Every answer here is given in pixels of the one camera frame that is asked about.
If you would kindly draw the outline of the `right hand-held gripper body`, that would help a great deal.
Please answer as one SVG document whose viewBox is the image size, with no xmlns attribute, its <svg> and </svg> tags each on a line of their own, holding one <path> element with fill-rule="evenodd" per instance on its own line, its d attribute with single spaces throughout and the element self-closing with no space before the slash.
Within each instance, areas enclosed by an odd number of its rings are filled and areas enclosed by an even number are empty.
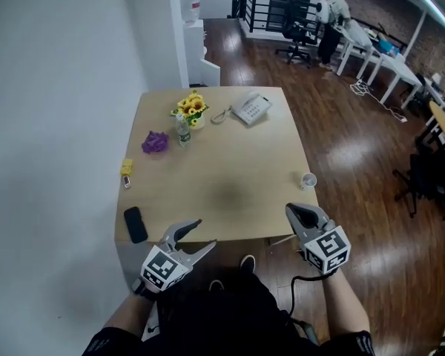
<svg viewBox="0 0 445 356">
<path fill-rule="evenodd" d="M 347 262 L 351 244 L 341 225 L 329 220 L 320 228 L 298 226 L 294 233 L 301 257 L 321 275 L 327 275 Z"/>
</svg>

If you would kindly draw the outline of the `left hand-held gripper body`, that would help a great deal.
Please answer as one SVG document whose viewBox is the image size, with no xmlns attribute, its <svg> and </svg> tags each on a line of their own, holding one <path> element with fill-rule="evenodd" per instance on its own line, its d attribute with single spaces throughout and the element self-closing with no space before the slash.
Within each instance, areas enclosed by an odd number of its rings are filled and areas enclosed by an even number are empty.
<svg viewBox="0 0 445 356">
<path fill-rule="evenodd" d="M 153 245 L 142 264 L 140 277 L 158 291 L 172 287 L 193 269 L 191 255 L 177 249 L 177 243 L 185 235 L 184 231 L 177 231 L 164 237 Z"/>
</svg>

